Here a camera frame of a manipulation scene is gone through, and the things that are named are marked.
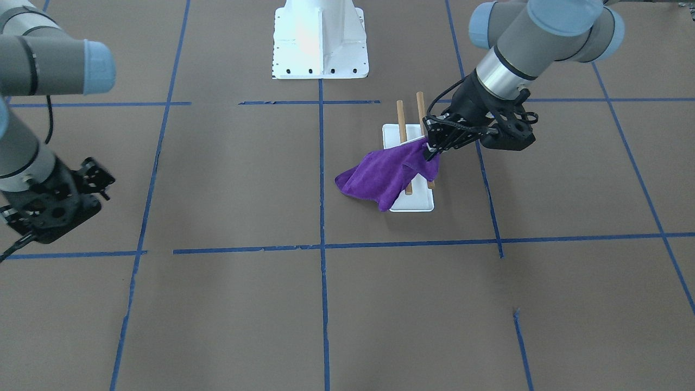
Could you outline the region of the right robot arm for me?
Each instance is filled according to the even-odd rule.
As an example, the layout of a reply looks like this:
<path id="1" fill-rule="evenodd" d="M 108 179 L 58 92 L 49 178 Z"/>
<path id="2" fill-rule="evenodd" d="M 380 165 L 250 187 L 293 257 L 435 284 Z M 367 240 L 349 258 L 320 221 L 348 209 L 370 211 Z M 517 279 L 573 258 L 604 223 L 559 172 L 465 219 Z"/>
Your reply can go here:
<path id="1" fill-rule="evenodd" d="M 30 1 L 2 1 L 2 223 L 17 245 L 52 243 L 96 215 L 115 178 L 96 159 L 68 166 L 52 150 L 54 100 L 114 87 L 112 51 L 74 38 Z"/>

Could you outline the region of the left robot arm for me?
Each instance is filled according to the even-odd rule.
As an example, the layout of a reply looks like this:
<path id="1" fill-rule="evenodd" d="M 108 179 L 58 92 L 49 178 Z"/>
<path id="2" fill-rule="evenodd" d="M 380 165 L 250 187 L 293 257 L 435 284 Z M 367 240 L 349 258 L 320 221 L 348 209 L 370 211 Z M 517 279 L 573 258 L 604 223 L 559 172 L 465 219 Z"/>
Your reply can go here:
<path id="1" fill-rule="evenodd" d="M 452 99 L 441 114 L 424 115 L 424 158 L 474 142 L 488 149 L 528 148 L 538 121 L 523 108 L 530 85 L 554 62 L 607 59 L 625 32 L 622 17 L 603 1 L 482 3 L 471 15 L 469 38 L 486 54 L 449 87 Z"/>

